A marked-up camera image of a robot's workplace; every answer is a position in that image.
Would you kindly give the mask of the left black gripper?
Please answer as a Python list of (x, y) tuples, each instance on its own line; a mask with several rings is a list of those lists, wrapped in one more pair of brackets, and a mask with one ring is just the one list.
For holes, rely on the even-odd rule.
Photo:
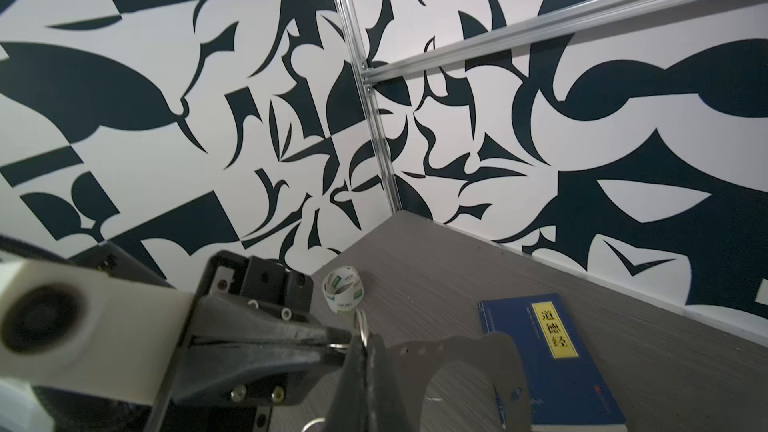
[(348, 330), (309, 322), (311, 277), (229, 251), (207, 262), (146, 431), (267, 431), (341, 368)]

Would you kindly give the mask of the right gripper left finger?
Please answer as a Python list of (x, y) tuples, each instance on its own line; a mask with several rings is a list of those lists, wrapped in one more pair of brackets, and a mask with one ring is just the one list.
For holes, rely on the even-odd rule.
[(354, 336), (341, 370), (334, 399), (325, 416), (325, 431), (367, 430), (366, 382), (367, 352), (362, 339)]

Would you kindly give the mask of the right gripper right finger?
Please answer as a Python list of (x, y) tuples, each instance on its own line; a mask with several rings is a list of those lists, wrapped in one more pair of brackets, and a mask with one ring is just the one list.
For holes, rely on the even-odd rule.
[(414, 431), (387, 347), (376, 334), (368, 338), (368, 430)]

